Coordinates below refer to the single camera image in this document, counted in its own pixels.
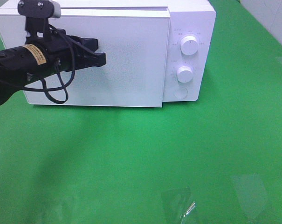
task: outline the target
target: white knob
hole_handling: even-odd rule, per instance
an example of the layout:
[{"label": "white knob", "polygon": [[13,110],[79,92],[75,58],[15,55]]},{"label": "white knob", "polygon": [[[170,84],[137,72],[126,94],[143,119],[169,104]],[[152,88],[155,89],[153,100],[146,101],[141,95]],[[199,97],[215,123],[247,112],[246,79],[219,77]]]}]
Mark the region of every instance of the white knob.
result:
[{"label": "white knob", "polygon": [[182,66],[177,70],[177,79],[181,83],[188,83],[193,79],[193,70],[188,66]]},{"label": "white knob", "polygon": [[184,55],[193,55],[199,49],[199,41],[195,36],[189,35],[181,40],[180,47]]}]

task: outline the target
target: black cable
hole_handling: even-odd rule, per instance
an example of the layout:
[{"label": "black cable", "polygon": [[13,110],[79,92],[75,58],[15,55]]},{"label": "black cable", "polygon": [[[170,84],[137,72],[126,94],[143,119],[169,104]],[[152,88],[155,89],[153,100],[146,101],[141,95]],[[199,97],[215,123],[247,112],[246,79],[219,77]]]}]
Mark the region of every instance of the black cable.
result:
[{"label": "black cable", "polygon": [[91,55],[94,55],[94,56],[99,56],[101,55],[101,53],[96,53],[92,50],[90,50],[89,48],[85,47],[84,45],[82,45],[81,43],[79,42],[76,42],[75,40],[71,39],[69,36],[67,36],[68,40],[72,43],[74,43],[75,45],[79,46],[80,48],[82,48],[83,50],[87,51],[88,53],[90,53]]},{"label": "black cable", "polygon": [[[60,74],[60,70],[59,70],[59,61],[58,60],[55,62],[55,69],[57,71],[57,76],[58,76],[58,79],[60,81],[61,86],[64,86],[64,82],[62,80],[62,77],[61,77],[61,74]],[[46,80],[43,77],[41,77],[40,81],[42,83],[43,88],[46,89],[47,88]],[[54,97],[51,96],[51,94],[48,91],[44,91],[44,94],[53,103],[55,103],[55,104],[64,104],[68,100],[69,95],[68,95],[68,92],[67,92],[66,88],[64,88],[63,90],[65,92],[65,100],[64,101],[60,101],[58,99],[55,99]]]}]

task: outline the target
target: green backdrop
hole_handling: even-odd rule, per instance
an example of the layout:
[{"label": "green backdrop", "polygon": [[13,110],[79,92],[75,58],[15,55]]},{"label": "green backdrop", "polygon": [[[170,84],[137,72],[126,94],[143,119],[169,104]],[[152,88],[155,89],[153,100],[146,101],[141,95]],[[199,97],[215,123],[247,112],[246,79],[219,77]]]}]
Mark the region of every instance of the green backdrop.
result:
[{"label": "green backdrop", "polygon": [[282,46],[211,3],[196,102],[0,107],[0,224],[282,224]]}]

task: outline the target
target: white microwave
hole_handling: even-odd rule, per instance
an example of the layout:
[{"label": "white microwave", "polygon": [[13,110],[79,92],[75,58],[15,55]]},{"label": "white microwave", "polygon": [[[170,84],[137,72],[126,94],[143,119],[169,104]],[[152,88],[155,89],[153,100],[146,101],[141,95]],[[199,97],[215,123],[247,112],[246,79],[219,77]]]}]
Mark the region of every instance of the white microwave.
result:
[{"label": "white microwave", "polygon": [[[61,18],[49,23],[68,35],[98,39],[107,63],[76,72],[63,105],[162,107],[198,99],[216,12],[207,0],[55,0]],[[25,17],[19,0],[0,7],[5,48],[23,45]],[[70,72],[63,72],[68,80]],[[59,86],[56,76],[48,87]],[[40,88],[39,82],[27,87]],[[63,91],[52,93],[63,98]],[[25,91],[30,104],[52,105],[43,93]]]}]

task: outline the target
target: tape label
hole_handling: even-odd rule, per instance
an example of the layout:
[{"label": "tape label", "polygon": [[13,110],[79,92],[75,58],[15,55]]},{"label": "tape label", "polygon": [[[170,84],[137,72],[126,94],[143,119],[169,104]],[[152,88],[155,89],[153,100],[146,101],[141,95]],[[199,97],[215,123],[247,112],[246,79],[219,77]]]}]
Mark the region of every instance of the tape label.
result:
[{"label": "tape label", "polygon": [[47,60],[46,60],[45,56],[43,55],[42,51],[39,50],[39,48],[36,47],[35,45],[26,44],[23,47],[31,52],[31,54],[35,57],[38,65],[45,64],[47,62]]}]

